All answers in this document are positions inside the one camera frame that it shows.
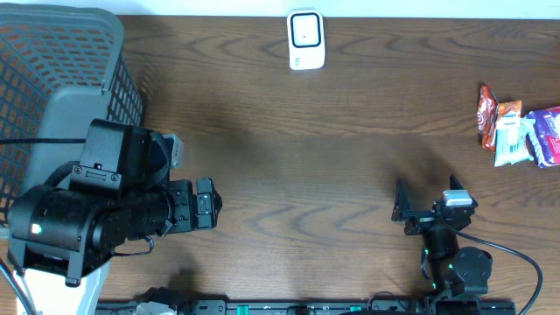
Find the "purple noodle packet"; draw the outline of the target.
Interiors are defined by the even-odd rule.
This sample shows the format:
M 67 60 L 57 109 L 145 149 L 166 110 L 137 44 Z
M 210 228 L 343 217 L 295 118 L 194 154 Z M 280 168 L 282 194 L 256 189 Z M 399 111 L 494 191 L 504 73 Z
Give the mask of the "purple noodle packet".
M 530 111 L 526 118 L 534 122 L 529 141 L 537 166 L 559 165 L 559 107 Z

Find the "red orange snack bar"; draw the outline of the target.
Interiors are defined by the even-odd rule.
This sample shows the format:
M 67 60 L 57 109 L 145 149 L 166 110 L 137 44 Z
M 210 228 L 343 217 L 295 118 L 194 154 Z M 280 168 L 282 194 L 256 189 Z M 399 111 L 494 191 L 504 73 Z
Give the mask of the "red orange snack bar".
M 481 147 L 495 152 L 495 120 L 497 117 L 498 101 L 491 88 L 482 84 L 479 90 L 477 110 L 478 134 Z

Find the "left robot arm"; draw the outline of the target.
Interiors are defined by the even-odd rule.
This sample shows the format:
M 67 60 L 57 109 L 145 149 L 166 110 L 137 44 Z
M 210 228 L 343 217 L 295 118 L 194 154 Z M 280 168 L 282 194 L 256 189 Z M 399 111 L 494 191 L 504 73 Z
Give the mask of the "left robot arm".
M 60 276 L 69 289 L 96 276 L 77 313 L 95 312 L 99 289 L 116 248 L 126 241 L 215 228 L 222 198 L 210 178 L 170 179 L 174 139 L 155 130 L 94 119 L 81 139 L 81 158 L 58 167 L 41 185 L 18 197 L 7 213 L 8 259 L 1 271 L 26 314 L 40 309 L 25 283 L 27 270 Z

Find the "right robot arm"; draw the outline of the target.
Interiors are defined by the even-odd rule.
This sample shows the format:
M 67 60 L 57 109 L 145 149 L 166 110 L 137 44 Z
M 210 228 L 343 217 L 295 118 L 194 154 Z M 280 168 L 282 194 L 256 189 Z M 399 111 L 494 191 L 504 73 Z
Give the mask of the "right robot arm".
M 413 208 L 402 180 L 396 184 L 391 220 L 404 224 L 406 235 L 423 237 L 421 271 L 434 292 L 424 299 L 425 314 L 480 314 L 480 297 L 488 292 L 493 258 L 485 250 L 459 246 L 458 232 L 472 223 L 478 206 L 457 178 L 430 210 Z

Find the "mint green snack packet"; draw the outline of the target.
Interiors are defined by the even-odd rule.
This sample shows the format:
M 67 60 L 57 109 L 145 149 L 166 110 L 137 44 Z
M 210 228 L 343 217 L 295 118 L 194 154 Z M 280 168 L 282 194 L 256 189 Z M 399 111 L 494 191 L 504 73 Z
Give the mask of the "mint green snack packet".
M 534 130 L 534 123 L 534 119 L 522 118 L 518 127 L 497 130 L 495 167 L 534 159 L 527 145 L 527 136 Z

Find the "small orange box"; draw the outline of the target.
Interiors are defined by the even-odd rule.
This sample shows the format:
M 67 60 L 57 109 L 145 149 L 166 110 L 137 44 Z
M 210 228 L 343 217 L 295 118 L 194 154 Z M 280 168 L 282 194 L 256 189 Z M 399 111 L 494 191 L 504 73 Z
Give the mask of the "small orange box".
M 496 152 L 503 154 L 516 150 L 521 127 L 522 102 L 500 103 L 496 120 Z

